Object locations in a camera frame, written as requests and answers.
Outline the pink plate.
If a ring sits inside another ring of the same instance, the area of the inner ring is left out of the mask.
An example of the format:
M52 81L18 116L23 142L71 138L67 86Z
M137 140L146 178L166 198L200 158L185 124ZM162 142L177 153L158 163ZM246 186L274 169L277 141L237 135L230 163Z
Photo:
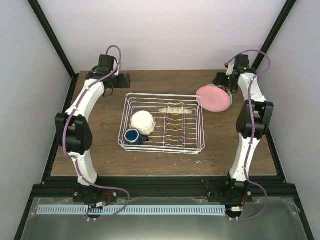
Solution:
M203 109L209 112L223 112L230 107L230 98L219 86L209 84L196 91L196 99Z

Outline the white scalloped bowl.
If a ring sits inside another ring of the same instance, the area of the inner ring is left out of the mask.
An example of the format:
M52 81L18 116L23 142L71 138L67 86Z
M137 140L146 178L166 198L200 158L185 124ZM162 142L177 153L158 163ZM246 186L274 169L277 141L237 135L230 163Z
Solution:
M150 112L140 110L132 115L130 125L133 129L138 130L141 135L148 136L155 130L156 120Z

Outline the yellow woven bamboo tray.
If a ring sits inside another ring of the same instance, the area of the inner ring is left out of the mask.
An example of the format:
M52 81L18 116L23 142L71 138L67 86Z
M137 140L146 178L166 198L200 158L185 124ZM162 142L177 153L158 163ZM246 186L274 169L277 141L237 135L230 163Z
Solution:
M174 106L160 108L158 111L160 113L172 114L172 115L187 115L187 114L193 113L193 111L190 109L186 109L184 107L174 107Z

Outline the dark blue ceramic mug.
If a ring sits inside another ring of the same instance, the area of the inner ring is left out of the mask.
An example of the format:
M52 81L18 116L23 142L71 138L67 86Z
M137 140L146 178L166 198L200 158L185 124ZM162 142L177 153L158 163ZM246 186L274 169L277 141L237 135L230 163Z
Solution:
M148 141L149 137L141 134L137 129L131 128L124 133L124 142L127 145L141 146Z

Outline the white wire dish rack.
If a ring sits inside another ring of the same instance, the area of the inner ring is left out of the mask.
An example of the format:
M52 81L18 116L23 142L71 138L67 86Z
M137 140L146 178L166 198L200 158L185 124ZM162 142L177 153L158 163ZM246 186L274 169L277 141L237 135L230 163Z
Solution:
M161 108L183 107L191 114L167 114ZM149 141L143 145L129 145L124 141L125 132L131 129L131 117L138 111L150 112L156 122ZM203 107L196 95L153 93L128 93L122 113L118 144L126 151L174 154L198 154L205 148Z

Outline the mint green flower plate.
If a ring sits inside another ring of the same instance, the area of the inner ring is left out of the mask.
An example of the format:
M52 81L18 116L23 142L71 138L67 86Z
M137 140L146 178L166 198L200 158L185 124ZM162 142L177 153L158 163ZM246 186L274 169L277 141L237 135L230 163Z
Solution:
M230 99L230 104L229 104L229 106L231 106L231 105L233 104L233 95L232 95L232 93L231 93L231 91L230 91L229 89L226 89L225 91L226 91L226 93L227 93L228 96L229 96L229 99Z

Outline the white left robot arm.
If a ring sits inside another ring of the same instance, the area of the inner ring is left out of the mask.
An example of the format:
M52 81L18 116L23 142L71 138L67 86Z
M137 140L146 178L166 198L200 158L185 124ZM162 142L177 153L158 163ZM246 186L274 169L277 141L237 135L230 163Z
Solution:
M98 174L94 169L90 152L93 134L88 123L94 106L106 89L130 86L128 78L119 73L121 63L121 57L117 59L108 54L100 55L98 66L86 76L82 90L73 104L55 117L59 145L64 156L72 160L77 181L86 187L84 195L91 202L97 202L101 198L102 190L121 191L130 195L123 188L96 184Z

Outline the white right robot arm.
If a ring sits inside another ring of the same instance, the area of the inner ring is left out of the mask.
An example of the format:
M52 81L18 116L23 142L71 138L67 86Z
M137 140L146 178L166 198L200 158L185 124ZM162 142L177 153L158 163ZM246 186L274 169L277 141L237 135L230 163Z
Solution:
M222 188L223 198L229 202L245 196L249 171L255 150L268 132L274 104L267 101L259 84L257 70L250 67L249 56L244 51L225 64L226 72L216 74L213 84L231 93L241 90L244 103L236 121L239 143L234 163Z

